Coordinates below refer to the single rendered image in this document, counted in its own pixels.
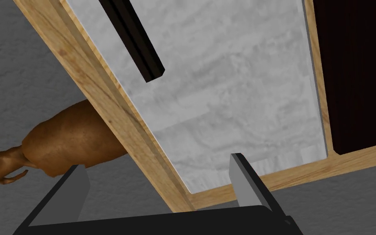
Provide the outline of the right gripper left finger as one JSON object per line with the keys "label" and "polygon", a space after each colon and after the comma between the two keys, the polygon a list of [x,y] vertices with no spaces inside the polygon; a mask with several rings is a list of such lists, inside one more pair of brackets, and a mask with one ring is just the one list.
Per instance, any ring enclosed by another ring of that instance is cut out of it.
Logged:
{"label": "right gripper left finger", "polygon": [[84,165],[73,165],[33,210],[30,226],[76,222],[90,189]]}

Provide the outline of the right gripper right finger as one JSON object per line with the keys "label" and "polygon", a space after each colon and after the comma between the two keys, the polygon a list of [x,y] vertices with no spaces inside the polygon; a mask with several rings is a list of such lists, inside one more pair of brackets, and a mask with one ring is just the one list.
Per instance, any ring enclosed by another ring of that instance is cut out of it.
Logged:
{"label": "right gripper right finger", "polygon": [[241,153],[231,154],[229,177],[240,207],[260,205],[268,208],[275,215],[285,216],[268,187]]}

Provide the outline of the brown deer figure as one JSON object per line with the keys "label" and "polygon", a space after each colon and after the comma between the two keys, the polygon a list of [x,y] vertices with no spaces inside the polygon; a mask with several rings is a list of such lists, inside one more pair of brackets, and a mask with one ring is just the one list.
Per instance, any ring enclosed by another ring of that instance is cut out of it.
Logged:
{"label": "brown deer figure", "polygon": [[73,165],[89,168],[126,153],[94,106],[83,100],[36,125],[21,145],[0,151],[0,184],[24,177],[27,171],[9,177],[22,167],[57,177]]}

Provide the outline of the grey marbled cupboard door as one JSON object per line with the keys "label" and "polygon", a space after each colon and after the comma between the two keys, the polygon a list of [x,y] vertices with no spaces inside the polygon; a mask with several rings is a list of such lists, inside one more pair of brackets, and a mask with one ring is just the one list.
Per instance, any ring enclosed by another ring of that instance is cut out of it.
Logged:
{"label": "grey marbled cupboard door", "polygon": [[145,82],[99,0],[66,0],[191,194],[327,157],[304,0],[130,0],[161,63]]}

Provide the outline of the wooden cupboard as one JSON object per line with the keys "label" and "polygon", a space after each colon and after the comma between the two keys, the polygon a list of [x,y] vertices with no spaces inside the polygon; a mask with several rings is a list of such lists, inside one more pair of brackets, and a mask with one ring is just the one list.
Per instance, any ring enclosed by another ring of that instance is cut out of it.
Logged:
{"label": "wooden cupboard", "polygon": [[[194,211],[236,199],[231,185],[196,194],[188,191],[66,0],[13,1],[172,212]],[[314,4],[303,1],[328,157],[262,176],[271,191],[376,166],[376,146],[343,155],[333,149]]]}

